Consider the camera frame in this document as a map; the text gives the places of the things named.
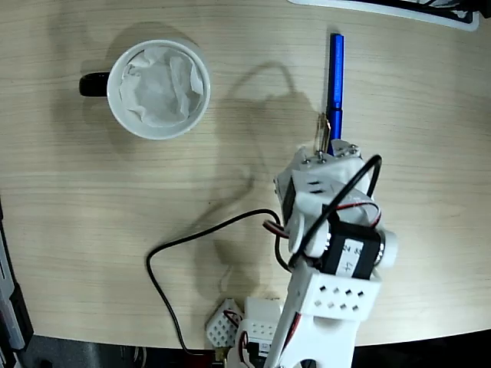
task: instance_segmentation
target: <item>mug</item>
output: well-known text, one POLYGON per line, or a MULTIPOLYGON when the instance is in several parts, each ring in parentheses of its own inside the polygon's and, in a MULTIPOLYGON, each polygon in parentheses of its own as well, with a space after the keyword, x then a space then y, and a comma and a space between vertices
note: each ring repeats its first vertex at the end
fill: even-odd
POLYGON ((201 50, 194 43, 181 38, 150 40, 134 45, 125 51, 114 63, 110 72, 99 72, 84 75, 79 82, 78 90, 85 97, 106 97, 109 108, 116 120, 126 130, 148 140, 169 140, 191 130, 203 118, 211 97, 211 82, 208 67, 201 50), (137 54, 154 46, 175 48, 187 54, 196 64, 203 79, 203 102, 191 112, 189 117, 173 126, 150 126, 143 123, 133 111, 123 105, 120 85, 124 68, 137 54))

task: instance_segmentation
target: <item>wire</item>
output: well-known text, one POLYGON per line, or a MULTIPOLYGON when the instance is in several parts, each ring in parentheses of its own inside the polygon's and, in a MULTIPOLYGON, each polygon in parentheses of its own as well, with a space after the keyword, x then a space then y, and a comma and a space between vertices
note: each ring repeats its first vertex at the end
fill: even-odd
POLYGON ((371 157, 367 163, 363 165, 363 167, 358 170, 356 174, 350 179, 349 182, 346 183, 346 185, 341 189, 341 191, 332 199, 331 203, 325 206, 324 210, 322 211, 321 215, 318 217, 317 220, 315 220, 314 224, 310 229, 307 231, 305 236, 303 237, 302 241, 300 242, 300 246, 298 247, 298 250, 296 253, 294 253, 290 257, 290 261, 288 262, 288 265, 290 267, 294 267, 296 261, 298 258, 300 258, 301 255, 303 255, 305 249, 307 248, 308 243, 311 241, 311 239, 314 237, 314 235, 317 233, 319 228, 324 224, 324 222, 328 219, 329 215, 333 212, 335 212, 336 208, 339 206, 339 204, 342 202, 342 200, 348 195, 348 193, 360 182, 360 180, 363 179, 365 175, 370 171, 372 167, 374 167, 374 174, 371 178, 371 183, 369 186, 368 191, 371 190, 371 187, 375 188, 377 185, 377 180, 378 180, 378 174, 380 172, 380 167, 382 165, 382 157, 379 155, 375 155, 371 157))
POLYGON ((368 186, 368 190, 367 190, 367 196, 369 196, 370 198, 374 194, 375 186, 377 186, 378 176, 381 173, 381 168, 382 168, 382 158, 380 157, 380 159, 374 164, 374 173, 371 175, 370 185, 368 186))
POLYGON ((275 234, 276 236, 279 236, 280 238, 288 239, 289 235, 287 232, 285 232, 285 229, 283 226, 280 226, 278 224, 275 224, 272 221, 265 220, 262 223, 262 226, 266 229, 275 234))
MULTIPOLYGON (((247 219, 248 217, 255 216, 255 215, 262 215, 262 214, 270 215, 271 217, 274 218, 274 220, 277 223, 280 223, 278 215, 276 214, 276 212, 272 211, 271 209, 255 209, 253 211, 242 213, 241 215, 238 215, 234 218, 231 218, 225 222, 222 222, 221 224, 215 225, 212 228, 208 228, 207 230, 204 230, 202 232, 197 232, 196 234, 186 236, 185 238, 177 239, 174 241, 170 241, 168 243, 163 243, 161 245, 158 245, 148 253, 147 258, 146 258, 146 262, 145 262, 145 265, 147 267, 148 276, 150 277, 150 280, 152 281, 153 286, 156 288, 157 292, 160 295, 160 298, 162 299, 162 301, 166 305, 167 310, 169 311, 170 317, 172 318, 172 321, 174 323, 174 328, 176 330, 177 339, 179 340, 181 347, 189 355, 202 355, 202 354, 192 353, 187 348, 187 346, 184 342, 183 332, 181 331, 181 327, 179 325, 179 320, 177 319, 176 313, 174 313, 174 309, 172 308, 172 305, 170 304, 169 299, 167 299, 167 296, 165 295, 165 293, 163 292, 162 288, 160 287, 157 279, 155 278, 155 274, 153 274, 152 265, 151 265, 152 257, 154 255, 156 255, 157 253, 159 253, 160 251, 163 251, 164 249, 168 249, 168 248, 171 248, 175 245, 179 245, 182 243, 191 242, 192 240, 201 238, 201 237, 206 236, 208 234, 212 234, 213 232, 216 232, 216 231, 220 230, 221 228, 225 228, 226 226, 231 225, 231 224, 233 224, 237 221, 240 221, 242 219, 247 219)), ((290 272, 290 270, 288 269, 288 265, 286 264, 286 262, 282 258, 282 255, 281 255, 281 252, 279 249, 279 240, 280 240, 279 237, 276 236, 275 237, 275 257, 276 257, 276 260, 286 271, 290 272)))
POLYGON ((223 315, 226 317, 227 320, 230 321, 231 324, 233 324, 235 327, 239 328, 239 323, 231 317, 231 315, 232 316, 235 315, 237 318, 239 318, 240 320, 242 320, 242 317, 240 317, 236 312, 234 312, 233 310, 227 310, 227 309, 225 309, 223 311, 223 315))
MULTIPOLYGON (((355 208, 355 207, 361 207, 363 205, 372 205, 373 207, 375 207, 377 209, 377 214, 375 215, 374 220, 370 224, 370 227, 374 228, 378 224, 378 222, 380 221, 380 219, 381 219, 381 209, 377 205, 377 203, 369 202, 369 201, 366 201, 366 202, 356 202, 356 203, 348 203, 346 205, 339 205, 338 207, 336 207, 336 211, 342 211, 343 209, 352 209, 352 208, 355 208)), ((290 238, 289 233, 287 233, 285 231, 285 228, 283 226, 281 226, 280 224, 277 224, 277 223, 275 223, 275 222, 273 222, 271 220, 265 220, 262 223, 262 226, 266 230, 269 230, 272 234, 275 234, 275 235, 279 236, 280 238, 284 238, 284 239, 290 238)))
POLYGON ((286 346, 288 345, 288 343, 292 339, 293 334, 297 330, 298 323, 300 322, 300 316, 301 316, 300 313, 298 313, 298 312, 295 313, 295 317, 293 318, 292 325, 290 326, 290 329, 288 330, 288 335, 285 339, 285 344, 283 345, 283 350, 286 348, 286 346))

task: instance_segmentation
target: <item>tissue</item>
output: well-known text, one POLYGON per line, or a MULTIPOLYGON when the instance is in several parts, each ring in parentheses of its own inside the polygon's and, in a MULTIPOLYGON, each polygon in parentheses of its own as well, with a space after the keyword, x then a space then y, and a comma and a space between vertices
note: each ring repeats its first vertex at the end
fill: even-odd
POLYGON ((174 48, 151 47, 124 68, 123 105, 151 127, 181 123, 203 102, 203 79, 194 60, 174 48))

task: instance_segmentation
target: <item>pen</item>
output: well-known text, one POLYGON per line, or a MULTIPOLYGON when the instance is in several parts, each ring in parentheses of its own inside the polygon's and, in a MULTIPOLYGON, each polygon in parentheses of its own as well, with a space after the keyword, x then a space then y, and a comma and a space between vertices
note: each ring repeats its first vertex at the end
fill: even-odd
POLYGON ((332 152, 332 140, 341 138, 343 122, 343 68, 344 68, 344 36, 331 34, 331 51, 329 53, 329 85, 326 115, 331 125, 328 141, 328 153, 332 152))

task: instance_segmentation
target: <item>wooden table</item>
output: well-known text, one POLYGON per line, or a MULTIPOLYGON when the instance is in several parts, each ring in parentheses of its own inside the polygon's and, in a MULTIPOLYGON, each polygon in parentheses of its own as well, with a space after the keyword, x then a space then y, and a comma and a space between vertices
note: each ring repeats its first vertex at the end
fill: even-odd
MULTIPOLYGON (((346 36, 344 138, 384 158, 377 200, 400 239, 359 344, 491 328, 491 22, 466 33, 285 0, 20 0, 0 13, 0 193, 37 334, 177 347, 144 255, 246 210, 313 142, 326 39, 346 36), (77 83, 139 41, 186 37, 213 73, 203 121, 142 140, 77 83)), ((253 218, 165 251, 157 277, 190 347, 224 297, 284 297, 253 218)))

